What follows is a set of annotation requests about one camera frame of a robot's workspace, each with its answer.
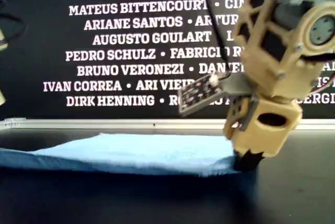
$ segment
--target blue towel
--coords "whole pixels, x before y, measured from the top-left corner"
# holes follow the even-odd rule
[[[37,151],[0,149],[0,166],[141,175],[235,173],[223,136],[104,134]]]

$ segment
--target black backdrop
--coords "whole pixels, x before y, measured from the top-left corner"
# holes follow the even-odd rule
[[[170,105],[170,96],[176,96],[176,90],[163,89],[161,82],[175,79],[196,79],[206,71],[204,66],[222,63],[219,57],[215,58],[180,58],[172,59],[171,48],[194,48],[194,47],[216,47],[214,34],[209,36],[210,41],[204,42],[178,42],[178,43],[153,43],[154,33],[183,32],[189,31],[212,31],[210,25],[202,24],[201,17],[207,14],[204,0],[200,0],[202,10],[182,10],[169,12],[121,12],[120,6],[129,7],[129,3],[152,2],[152,7],[163,1],[181,0],[7,0],[8,5],[3,12],[20,16],[28,24],[26,35],[18,41],[13,42],[10,47],[0,52],[1,71],[0,89],[4,93],[7,102],[0,107],[2,118],[26,117],[26,118],[179,118],[176,105]],[[229,30],[233,29],[232,18],[237,13],[236,7],[241,0],[212,0],[213,4],[218,2],[214,11],[218,16],[224,37],[227,39],[230,61],[235,62],[233,69],[240,70],[238,65],[239,48],[230,41]],[[119,9],[115,14],[101,15],[70,15],[70,6],[79,6],[79,10],[85,5],[113,4]],[[86,23],[95,19],[130,18],[130,25],[135,26],[137,21],[149,17],[177,17],[181,16],[181,27],[158,27],[158,28],[124,28],[105,30],[84,30]],[[10,22],[0,20],[0,28],[5,35],[9,35],[16,29]],[[115,44],[115,45],[93,45],[96,35],[110,35],[122,33],[147,33],[150,42],[147,44]],[[155,49],[155,59],[142,60],[109,60],[108,50],[116,49]],[[66,51],[88,51],[103,50],[105,59],[103,61],[66,61]],[[184,64],[183,74],[170,73],[167,75],[126,75],[122,72],[128,65],[150,65],[150,64]],[[109,76],[78,76],[77,66],[89,65],[115,65],[119,69],[118,75]],[[329,76],[331,69],[325,71]],[[75,81],[119,81],[122,91],[74,91]],[[152,91],[136,90],[140,80],[157,80],[157,89]],[[44,82],[71,82],[70,91],[51,92],[44,90]],[[327,89],[323,94],[305,100],[303,107],[305,118],[332,118],[331,106],[335,101],[333,88]],[[152,95],[154,105],[147,106],[98,106],[98,96],[130,96],[130,95]],[[66,97],[69,96],[94,96],[95,106],[67,106]],[[211,105],[189,118],[224,118],[227,105]]]

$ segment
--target screw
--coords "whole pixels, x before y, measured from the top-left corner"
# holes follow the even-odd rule
[[[300,43],[300,44],[297,45],[295,51],[299,51],[299,50],[301,50],[302,48],[303,48],[303,45]]]
[[[283,79],[285,77],[285,73],[284,72],[279,73],[277,77],[278,79]]]

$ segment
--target black cable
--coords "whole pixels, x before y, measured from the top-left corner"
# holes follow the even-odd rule
[[[16,17],[16,16],[13,16],[11,14],[2,14],[0,13],[0,19],[1,18],[4,18],[4,19],[8,19],[8,20],[11,20],[15,23],[19,23],[21,24],[21,29],[17,32],[17,33],[14,33],[12,36],[9,36],[3,40],[0,40],[0,46],[2,45],[5,45],[5,44],[8,44],[16,39],[18,39],[19,37],[21,37],[27,30],[27,24],[19,17]]]
[[[207,8],[208,8],[208,13],[209,13],[209,16],[210,16],[211,23],[213,25],[215,37],[216,37],[217,43],[218,43],[219,48],[220,48],[221,58],[226,63],[226,69],[228,70],[228,73],[230,74],[229,60],[228,60],[228,56],[227,56],[226,50],[225,50],[224,38],[221,35],[219,26],[218,26],[218,24],[216,22],[216,18],[215,18],[215,15],[213,13],[213,10],[212,10],[211,1],[210,0],[206,0],[206,5],[207,5]]]
[[[0,10],[3,9],[6,6],[7,2],[6,0],[0,0]]]

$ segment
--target wire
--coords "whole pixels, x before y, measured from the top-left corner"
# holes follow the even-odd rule
[[[228,76],[227,77],[229,77],[229,75],[230,75],[230,66],[229,66],[228,56],[227,56],[226,50],[225,50],[224,38],[221,35],[219,26],[218,26],[218,24],[216,22],[216,18],[215,18],[215,15],[213,13],[213,10],[212,10],[211,1],[210,0],[206,0],[206,5],[207,5],[207,8],[208,8],[208,13],[209,13],[210,20],[211,20],[211,23],[212,23],[212,26],[213,26],[213,29],[214,29],[215,37],[216,37],[217,43],[218,43],[219,48],[220,48],[221,58],[226,63],[226,69],[228,70]]]
[[[309,93],[308,96],[310,96],[312,94],[315,94],[315,93],[322,92],[324,89],[328,88],[334,82],[334,80],[335,80],[335,71],[329,77],[328,82],[326,82],[325,84],[323,84],[320,88],[317,88],[316,90],[314,90],[311,93]]]
[[[27,24],[19,17],[16,17],[16,16],[13,16],[11,14],[2,14],[0,13],[0,19],[1,18],[5,18],[7,20],[11,20],[15,23],[18,23],[18,24],[21,24],[22,27],[21,29],[17,32],[17,33],[14,33],[12,36],[9,36],[3,40],[0,40],[0,46],[2,45],[5,45],[5,44],[8,44],[16,39],[18,39],[19,37],[21,37],[26,31],[27,31]]]
[[[0,10],[3,9],[6,6],[7,2],[6,0],[0,0]]]

